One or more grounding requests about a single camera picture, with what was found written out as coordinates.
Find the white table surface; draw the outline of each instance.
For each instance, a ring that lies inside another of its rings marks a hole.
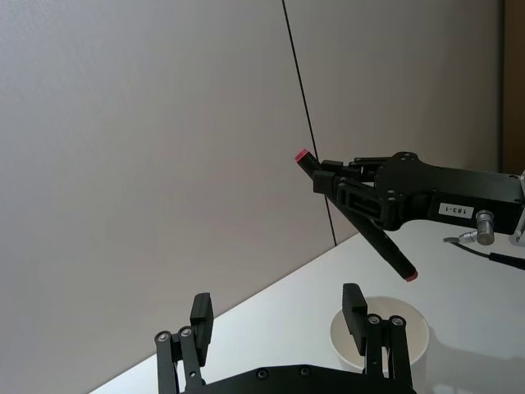
[[[329,327],[341,307],[343,283],[355,282],[365,296],[405,300],[426,317],[427,393],[524,393],[525,271],[441,241],[464,231],[410,222],[391,233],[418,269],[419,278],[410,283],[362,236],[350,238],[216,318],[203,378],[211,383],[279,364],[340,369]],[[477,249],[525,258],[525,248],[511,246],[506,236]],[[155,355],[92,393],[158,394]]]

